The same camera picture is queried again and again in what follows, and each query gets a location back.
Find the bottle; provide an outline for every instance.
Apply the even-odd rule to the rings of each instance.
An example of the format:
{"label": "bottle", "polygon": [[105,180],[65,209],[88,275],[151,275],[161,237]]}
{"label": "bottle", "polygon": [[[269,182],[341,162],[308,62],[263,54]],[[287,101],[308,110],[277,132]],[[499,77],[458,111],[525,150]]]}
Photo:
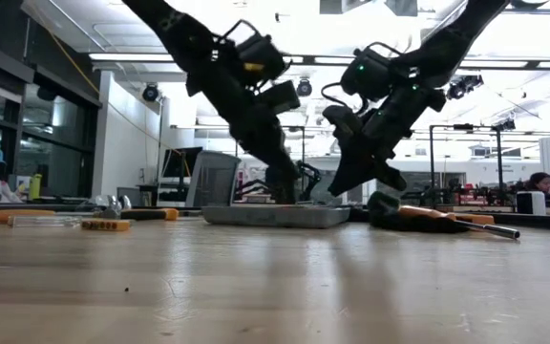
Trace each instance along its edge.
{"label": "bottle", "polygon": [[39,198],[39,190],[42,186],[42,175],[35,174],[31,177],[29,182],[29,200],[36,200]]}

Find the metal tray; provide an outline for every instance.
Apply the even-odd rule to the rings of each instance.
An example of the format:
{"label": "metal tray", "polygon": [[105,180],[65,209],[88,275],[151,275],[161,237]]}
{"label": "metal tray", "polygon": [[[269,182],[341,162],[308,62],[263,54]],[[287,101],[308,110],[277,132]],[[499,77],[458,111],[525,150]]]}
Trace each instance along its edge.
{"label": "metal tray", "polygon": [[204,206],[202,215],[212,225],[330,228],[346,222],[348,208],[324,206]]}

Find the ceiling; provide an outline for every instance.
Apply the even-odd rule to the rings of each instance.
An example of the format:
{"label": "ceiling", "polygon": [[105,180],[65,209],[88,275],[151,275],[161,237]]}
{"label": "ceiling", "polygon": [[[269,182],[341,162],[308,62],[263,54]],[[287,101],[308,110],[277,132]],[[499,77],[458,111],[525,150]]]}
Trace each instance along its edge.
{"label": "ceiling", "polygon": [[[416,49],[422,35],[436,28],[463,0],[420,0],[418,17],[396,17],[383,1],[370,1],[340,15],[320,15],[319,0],[166,0],[178,10],[197,17],[213,32],[224,33],[244,18],[262,33],[269,33],[282,51],[290,54],[350,55],[372,41],[398,50]],[[543,7],[550,9],[550,2]],[[27,0],[25,10],[43,20],[79,52],[165,53],[156,36],[121,0]],[[275,13],[280,13],[280,22]],[[550,15],[503,14],[476,41],[469,56],[480,58],[550,58]],[[136,88],[139,83],[180,80],[174,64],[118,63],[120,80]],[[311,97],[303,106],[280,117],[284,125],[318,125],[329,105],[319,95],[321,87],[338,81],[342,67],[293,66],[284,78],[298,82],[308,77]],[[491,124],[514,116],[522,130],[550,131],[550,72],[483,71],[485,85],[463,99],[451,100],[441,113],[428,110],[414,128],[435,123]],[[200,106],[198,122],[225,124],[208,103]]]}

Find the ceiling lamp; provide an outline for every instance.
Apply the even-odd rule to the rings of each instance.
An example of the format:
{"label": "ceiling lamp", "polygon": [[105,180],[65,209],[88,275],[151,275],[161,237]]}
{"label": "ceiling lamp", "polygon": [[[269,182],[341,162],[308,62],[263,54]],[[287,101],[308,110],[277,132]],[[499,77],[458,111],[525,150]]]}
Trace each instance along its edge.
{"label": "ceiling lamp", "polygon": [[535,10],[548,2],[549,0],[512,0],[511,5],[518,10]]}

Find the wooden tabletop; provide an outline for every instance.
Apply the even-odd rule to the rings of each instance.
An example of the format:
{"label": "wooden tabletop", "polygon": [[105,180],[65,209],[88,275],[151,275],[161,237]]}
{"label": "wooden tabletop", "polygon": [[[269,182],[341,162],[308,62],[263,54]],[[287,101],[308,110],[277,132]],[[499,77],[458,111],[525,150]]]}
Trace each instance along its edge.
{"label": "wooden tabletop", "polygon": [[550,231],[0,226],[0,343],[550,343]]}

